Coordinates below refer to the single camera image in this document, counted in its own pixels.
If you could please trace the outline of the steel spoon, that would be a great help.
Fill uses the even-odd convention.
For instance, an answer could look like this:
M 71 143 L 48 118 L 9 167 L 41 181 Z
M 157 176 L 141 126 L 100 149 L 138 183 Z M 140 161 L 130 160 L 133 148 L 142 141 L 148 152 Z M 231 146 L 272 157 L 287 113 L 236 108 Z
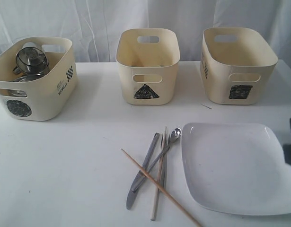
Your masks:
M 154 159 L 154 161 L 148 167 L 148 169 L 147 169 L 147 172 L 148 173 L 151 172 L 151 170 L 156 165 L 156 163 L 160 160 L 160 158 L 164 154 L 167 153 L 167 151 L 172 146 L 172 144 L 174 142 L 176 142 L 180 138 L 180 135 L 181 135 L 181 129 L 180 128 L 175 128 L 175 129 L 172 130 L 172 132 L 170 134 L 170 138 L 169 138 L 168 144 L 162 149 L 162 151 L 158 154 L 158 156 Z M 143 182 L 145 181 L 145 179 L 146 179 L 146 176 L 143 175 L 141 177 L 141 179 L 131 187 L 133 193 L 135 193 L 140 188 L 140 186 L 143 184 Z

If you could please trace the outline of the short wooden chopstick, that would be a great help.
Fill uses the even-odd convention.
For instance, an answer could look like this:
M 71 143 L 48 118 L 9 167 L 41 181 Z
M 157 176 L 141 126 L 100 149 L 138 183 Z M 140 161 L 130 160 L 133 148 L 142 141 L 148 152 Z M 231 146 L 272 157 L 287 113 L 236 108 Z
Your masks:
M 161 149 L 163 149 L 167 145 L 167 141 L 168 141 L 167 132 L 168 132 L 168 130 L 167 130 L 167 126 L 166 126 L 165 131 L 164 131 L 163 136 L 162 136 L 163 138 L 162 138 L 162 142 L 161 142 Z M 162 178 L 162 169 L 164 166 L 163 158 L 164 158 L 164 155 L 162 155 L 161 158 L 159 159 L 159 168 L 158 168 L 158 173 L 157 173 L 157 182 L 158 183 L 160 183 L 161 178 Z M 154 193 L 152 212 L 151 212 L 151 216 L 150 216 L 151 221 L 156 220 L 158 203 L 159 203 L 159 188 L 156 187 L 155 193 Z

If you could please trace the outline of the long wooden chopstick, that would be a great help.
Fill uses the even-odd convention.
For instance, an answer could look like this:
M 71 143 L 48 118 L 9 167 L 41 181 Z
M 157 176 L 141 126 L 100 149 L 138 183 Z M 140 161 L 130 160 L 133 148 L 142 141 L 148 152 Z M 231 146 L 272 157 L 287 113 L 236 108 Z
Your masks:
M 138 162 L 136 162 L 123 148 L 120 149 L 138 168 L 139 170 L 170 200 L 175 204 L 197 227 L 202 227 L 200 222 L 195 219 L 175 198 L 168 193 Z

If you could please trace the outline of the steel table knife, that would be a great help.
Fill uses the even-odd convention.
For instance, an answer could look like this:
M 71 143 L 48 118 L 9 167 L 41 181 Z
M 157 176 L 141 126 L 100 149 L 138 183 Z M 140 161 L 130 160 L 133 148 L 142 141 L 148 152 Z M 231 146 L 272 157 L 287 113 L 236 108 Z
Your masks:
M 149 165 L 151 156 L 152 156 L 152 154 L 154 152 L 154 149 L 155 149 L 155 146 L 156 146 L 156 144 L 158 142 L 159 137 L 160 137 L 160 134 L 156 132 L 155 135 L 154 135 L 154 137 L 153 137 L 153 139 L 152 139 L 152 142 L 150 144 L 150 147 L 148 149 L 148 152 L 146 154 L 146 157 L 145 157 L 145 159 L 144 159 L 144 161 L 142 163 L 142 167 L 144 169 L 146 169 L 148 167 L 148 165 Z M 132 208 L 133 203 L 134 203 L 134 201 L 136 199 L 136 196 L 138 194 L 138 189 L 135 192 L 133 191 L 134 186 L 138 183 L 139 180 L 141 180 L 142 177 L 143 177 L 143 174 L 142 174 L 141 171 L 139 171 L 137 173 L 137 175 L 136 175 L 133 183 L 131 184 L 131 187 L 129 189 L 129 192 L 128 192 L 128 195 L 127 195 L 127 199 L 126 199 L 126 208 L 128 210 L 130 210 Z

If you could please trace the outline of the steel mug with handle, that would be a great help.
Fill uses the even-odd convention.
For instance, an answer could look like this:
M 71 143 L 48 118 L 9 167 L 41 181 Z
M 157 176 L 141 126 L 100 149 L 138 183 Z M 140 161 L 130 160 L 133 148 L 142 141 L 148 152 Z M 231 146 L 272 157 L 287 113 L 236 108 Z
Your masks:
M 15 57 L 16 66 L 13 73 L 27 75 L 49 73 L 49 62 L 45 53 L 36 47 L 25 47 L 18 51 Z

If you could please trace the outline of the white ceramic bowl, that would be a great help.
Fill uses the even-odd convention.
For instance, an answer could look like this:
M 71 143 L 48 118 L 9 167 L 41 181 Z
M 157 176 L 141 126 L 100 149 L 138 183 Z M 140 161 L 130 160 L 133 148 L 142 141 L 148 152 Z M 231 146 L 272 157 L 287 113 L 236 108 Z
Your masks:
M 40 51 L 44 51 L 42 46 L 38 43 L 35 43 L 35 42 L 26 42 L 23 44 L 22 48 L 26 48 L 26 47 L 33 47 L 33 48 L 37 48 L 39 49 Z

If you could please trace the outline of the steel bowl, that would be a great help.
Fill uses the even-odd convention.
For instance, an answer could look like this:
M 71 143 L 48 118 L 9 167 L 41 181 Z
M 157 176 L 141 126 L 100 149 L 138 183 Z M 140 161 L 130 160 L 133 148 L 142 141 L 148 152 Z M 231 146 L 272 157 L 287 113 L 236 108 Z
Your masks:
M 37 80 L 44 77 L 44 74 L 30 74 L 30 75 L 25 75 L 21 76 L 19 78 L 14 79 L 12 82 L 30 82 L 33 80 Z M 13 90 L 13 89 L 7 89 L 7 93 L 9 96 L 14 96 L 14 97 L 27 97 L 27 94 L 23 90 Z

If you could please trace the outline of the white square plate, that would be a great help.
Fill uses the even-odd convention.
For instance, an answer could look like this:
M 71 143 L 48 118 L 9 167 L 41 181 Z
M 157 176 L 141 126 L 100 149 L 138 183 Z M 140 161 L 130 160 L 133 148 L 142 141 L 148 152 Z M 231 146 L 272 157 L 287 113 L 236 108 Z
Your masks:
M 181 152 L 197 204 L 221 213 L 291 213 L 291 166 L 275 133 L 257 123 L 187 123 Z

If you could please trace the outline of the cream bin with square mark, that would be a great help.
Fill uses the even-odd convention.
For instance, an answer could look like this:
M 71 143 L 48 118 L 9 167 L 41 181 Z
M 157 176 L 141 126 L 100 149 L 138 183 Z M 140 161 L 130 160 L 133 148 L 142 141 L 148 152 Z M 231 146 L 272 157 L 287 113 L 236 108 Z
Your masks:
M 203 31 L 201 76 L 207 97 L 221 105 L 252 105 L 278 57 L 255 30 L 212 27 Z

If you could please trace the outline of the steel fork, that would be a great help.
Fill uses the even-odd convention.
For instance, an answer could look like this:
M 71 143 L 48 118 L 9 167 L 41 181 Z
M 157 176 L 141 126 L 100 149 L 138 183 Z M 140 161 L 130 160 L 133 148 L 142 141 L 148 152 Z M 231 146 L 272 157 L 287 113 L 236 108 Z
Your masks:
M 164 156 L 162 157 L 162 169 L 159 182 L 162 187 L 165 187 L 166 171 L 167 171 L 167 154 L 165 153 Z

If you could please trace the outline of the cream bin with triangle mark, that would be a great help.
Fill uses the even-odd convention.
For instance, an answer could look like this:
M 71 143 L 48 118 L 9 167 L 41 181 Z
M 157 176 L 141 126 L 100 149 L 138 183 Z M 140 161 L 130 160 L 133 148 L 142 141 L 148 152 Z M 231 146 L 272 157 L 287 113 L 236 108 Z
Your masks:
M 164 105 L 174 95 L 180 50 L 176 34 L 164 28 L 134 28 L 119 39 L 116 62 L 124 100 Z

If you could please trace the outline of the white curtain backdrop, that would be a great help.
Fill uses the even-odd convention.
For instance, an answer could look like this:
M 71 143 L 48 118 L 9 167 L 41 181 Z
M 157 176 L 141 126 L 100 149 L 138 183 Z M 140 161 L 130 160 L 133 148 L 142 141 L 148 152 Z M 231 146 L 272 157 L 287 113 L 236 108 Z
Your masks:
M 0 54 L 54 36 L 72 40 L 77 62 L 112 62 L 125 30 L 166 28 L 181 60 L 198 61 L 203 31 L 218 26 L 256 30 L 291 67 L 291 0 L 0 0 Z

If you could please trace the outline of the cream bin with circle mark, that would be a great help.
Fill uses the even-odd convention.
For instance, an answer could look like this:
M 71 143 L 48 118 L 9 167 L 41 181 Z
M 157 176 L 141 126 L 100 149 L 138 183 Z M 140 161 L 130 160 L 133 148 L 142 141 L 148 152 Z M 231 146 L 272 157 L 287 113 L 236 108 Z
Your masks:
M 64 52 L 48 52 L 50 71 L 32 81 L 16 82 L 16 54 L 26 43 L 59 45 Z M 78 77 L 73 43 L 61 37 L 29 37 L 0 54 L 0 105 L 15 119 L 46 121 L 57 116 L 73 92 Z

